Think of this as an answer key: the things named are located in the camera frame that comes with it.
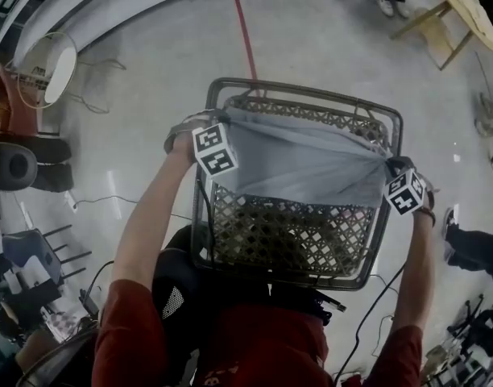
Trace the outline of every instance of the metal basket frame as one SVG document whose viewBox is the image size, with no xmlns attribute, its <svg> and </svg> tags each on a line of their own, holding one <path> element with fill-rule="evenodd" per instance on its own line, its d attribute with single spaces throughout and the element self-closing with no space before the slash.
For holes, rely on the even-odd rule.
<svg viewBox="0 0 493 387">
<path fill-rule="evenodd" d="M 326 116 L 322 112 L 329 112 L 331 116 L 347 117 L 348 119 L 359 120 L 359 122 L 369 124 L 379 124 L 386 128 L 386 140 L 380 139 L 382 145 L 393 156 L 400 155 L 400 149 L 402 144 L 403 133 L 403 119 L 397 110 L 391 109 L 386 106 L 382 106 L 373 102 L 368 102 L 359 98 L 353 98 L 343 94 L 336 94 L 320 89 L 312 89 L 298 85 L 289 85 L 284 83 L 272 82 L 272 81 L 252 81 L 250 79 L 239 78 L 220 78 L 215 80 L 209 87 L 207 102 L 205 104 L 206 109 L 219 108 L 218 100 L 220 93 L 224 89 L 239 88 L 244 89 L 244 92 L 240 96 L 233 96 L 227 98 L 224 105 L 231 104 L 232 102 L 241 99 L 244 102 L 264 102 L 270 105 L 284 104 L 286 107 L 294 106 L 295 108 L 306 108 L 308 110 L 316 111 L 320 116 Z M 268 92 L 275 92 L 279 94 L 291 94 L 304 96 L 307 98 L 314 98 L 320 101 L 331 101 L 340 103 L 342 105 L 352 106 L 354 113 L 344 110 L 318 106 L 315 104 L 291 102 L 280 98 L 267 97 Z M 359 110 L 363 110 L 368 114 L 367 116 L 361 116 L 358 114 Z M 391 120 L 391 131 L 387 129 L 383 122 L 379 121 L 375 116 L 381 115 Z M 321 275 L 320 273 L 309 273 L 298 270 L 271 270 L 269 265 L 261 264 L 247 264 L 245 262 L 238 262 L 237 264 L 227 262 L 216 261 L 217 257 L 213 253 L 213 259 L 210 259 L 210 255 L 204 250 L 205 255 L 202 255 L 202 248 L 209 248 L 211 243 L 209 234 L 202 234 L 202 226 L 207 226 L 207 222 L 203 220 L 204 211 L 206 211 L 204 197 L 200 191 L 198 183 L 201 182 L 205 185 L 206 176 L 200 167 L 197 168 L 197 176 L 195 183 L 195 194 L 193 202 L 193 228 L 192 228 L 192 258 L 196 266 L 200 268 L 213 269 L 221 273 L 240 276 L 243 278 L 262 280 L 266 282 L 286 282 L 294 285 L 312 287 L 316 289 L 334 289 L 334 290 L 350 290 L 355 291 L 361 289 L 368 281 L 372 267 L 375 262 L 375 258 L 379 253 L 379 248 L 383 240 L 383 233 L 386 229 L 388 216 L 390 214 L 390 206 L 385 200 L 379 209 L 366 208 L 367 210 L 373 210 L 373 217 L 370 219 L 370 226 L 366 231 L 366 243 L 364 248 L 365 253 L 362 255 L 362 259 L 359 260 L 360 264 L 357 268 L 357 275 L 351 275 L 350 277 L 332 277 L 327 274 Z M 211 205 L 212 216 L 216 213 L 216 202 L 220 198 L 221 190 L 224 189 L 221 186 L 212 183 L 211 193 L 209 195 L 209 201 Z M 253 197 L 259 200 L 268 199 L 272 202 L 286 202 L 291 204 L 290 201 L 275 200 L 274 198 L 261 198 Z M 342 210 L 361 210 L 361 207 L 353 206 L 327 206 L 329 208 L 342 208 Z"/>
</svg>

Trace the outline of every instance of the white sneaker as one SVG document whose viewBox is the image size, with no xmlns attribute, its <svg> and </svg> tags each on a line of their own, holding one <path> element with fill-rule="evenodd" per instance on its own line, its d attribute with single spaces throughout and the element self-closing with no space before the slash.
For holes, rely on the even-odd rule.
<svg viewBox="0 0 493 387">
<path fill-rule="evenodd" d="M 405 19 L 409 19 L 411 17 L 411 9 L 405 2 L 395 2 L 395 6 L 399 15 Z"/>
<path fill-rule="evenodd" d="M 377 0 L 377 4 L 386 16 L 393 17 L 395 15 L 392 2 L 390 2 L 389 0 Z"/>
</svg>

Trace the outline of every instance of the table leg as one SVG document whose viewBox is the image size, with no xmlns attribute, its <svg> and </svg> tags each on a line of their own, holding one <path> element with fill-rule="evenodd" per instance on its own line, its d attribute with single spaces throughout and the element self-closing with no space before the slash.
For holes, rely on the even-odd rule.
<svg viewBox="0 0 493 387">
<path fill-rule="evenodd" d="M 425 20 L 429 19 L 430 17 L 433 17 L 439 11 L 441 11 L 442 13 L 445 12 L 444 14 L 446 14 L 447 9 L 450 10 L 449 2 L 445 1 L 445 2 L 440 3 L 438 6 L 432 8 L 429 11 L 426 11 L 424 14 L 418 16 L 416 19 L 413 19 L 411 22 L 406 24 L 398 32 L 396 32 L 394 35 L 392 35 L 390 37 L 390 39 L 392 39 L 392 40 L 399 39 L 400 37 L 402 37 L 402 35 L 404 35 L 408 31 L 414 29 L 415 27 L 419 26 L 421 23 L 423 23 Z"/>
<path fill-rule="evenodd" d="M 439 14 L 438 17 L 441 19 L 443 16 L 445 16 L 447 13 L 451 11 L 453 7 L 449 4 L 449 7 L 447 7 L 445 10 L 442 10 Z"/>
<path fill-rule="evenodd" d="M 473 35 L 472 31 L 469 31 L 465 35 L 465 37 L 463 37 L 460 44 L 453 50 L 452 53 L 450 53 L 450 56 L 447 57 L 445 63 L 442 66 L 440 66 L 440 70 L 445 69 L 449 65 L 449 63 L 454 60 L 454 57 L 456 57 L 458 53 L 466 46 L 466 44 L 469 43 L 470 37 L 472 37 L 472 35 Z"/>
</svg>

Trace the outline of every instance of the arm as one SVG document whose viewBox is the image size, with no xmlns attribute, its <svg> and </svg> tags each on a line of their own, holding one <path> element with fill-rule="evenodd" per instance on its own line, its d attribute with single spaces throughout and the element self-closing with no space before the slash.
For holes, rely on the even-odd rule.
<svg viewBox="0 0 493 387">
<path fill-rule="evenodd" d="M 177 136 L 126 224 L 97 337 L 94 387 L 164 385 L 169 357 L 151 286 L 176 192 L 192 163 L 191 134 Z"/>
<path fill-rule="evenodd" d="M 127 279 L 151 289 L 176 192 L 193 164 L 192 154 L 191 134 L 178 136 L 173 150 L 126 223 L 114 260 L 112 281 Z"/>
<path fill-rule="evenodd" d="M 424 330 L 433 302 L 433 220 L 421 212 L 416 212 L 413 218 L 411 244 L 400 282 L 391 332 L 408 326 Z"/>
<path fill-rule="evenodd" d="M 422 331 L 433 301 L 432 231 L 433 220 L 415 212 L 393 325 L 363 387 L 421 384 Z"/>
</svg>

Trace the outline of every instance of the chair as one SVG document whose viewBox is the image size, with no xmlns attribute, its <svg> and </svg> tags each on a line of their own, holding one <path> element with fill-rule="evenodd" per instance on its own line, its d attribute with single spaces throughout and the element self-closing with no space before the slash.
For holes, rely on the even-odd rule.
<svg viewBox="0 0 493 387">
<path fill-rule="evenodd" d="M 4 235 L 2 238 L 3 253 L 8 260 L 12 261 L 20 268 L 24 267 L 32 256 L 37 256 L 39 262 L 44 266 L 44 269 L 46 269 L 53 282 L 57 285 L 62 285 L 67 278 L 85 271 L 85 268 L 80 268 L 77 271 L 63 275 L 62 265 L 74 260 L 79 260 L 92 253 L 92 251 L 82 252 L 81 254 L 72 256 L 66 260 L 59 260 L 56 252 L 67 247 L 67 245 L 61 245 L 60 247 L 53 249 L 46 240 L 46 237 L 69 229 L 70 227 L 71 225 L 67 225 L 66 227 L 55 229 L 46 234 L 41 234 L 38 229 L 34 229 L 31 231 L 18 232 L 17 234 Z"/>
</svg>

